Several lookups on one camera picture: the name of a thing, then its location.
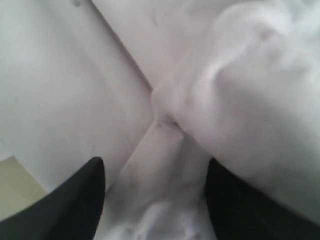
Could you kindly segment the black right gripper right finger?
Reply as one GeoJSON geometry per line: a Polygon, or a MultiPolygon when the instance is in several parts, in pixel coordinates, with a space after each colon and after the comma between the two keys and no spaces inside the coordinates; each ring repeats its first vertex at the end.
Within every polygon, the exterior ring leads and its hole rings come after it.
{"type": "Polygon", "coordinates": [[[276,203],[211,159],[204,187],[219,240],[318,240],[319,225],[276,203]]]}

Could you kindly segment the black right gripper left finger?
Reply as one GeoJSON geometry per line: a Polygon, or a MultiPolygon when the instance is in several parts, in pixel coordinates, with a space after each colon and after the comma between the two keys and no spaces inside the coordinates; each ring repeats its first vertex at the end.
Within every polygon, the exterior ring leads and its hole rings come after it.
{"type": "Polygon", "coordinates": [[[105,166],[93,157],[62,185],[0,222],[2,240],[92,240],[105,200],[105,166]]]}

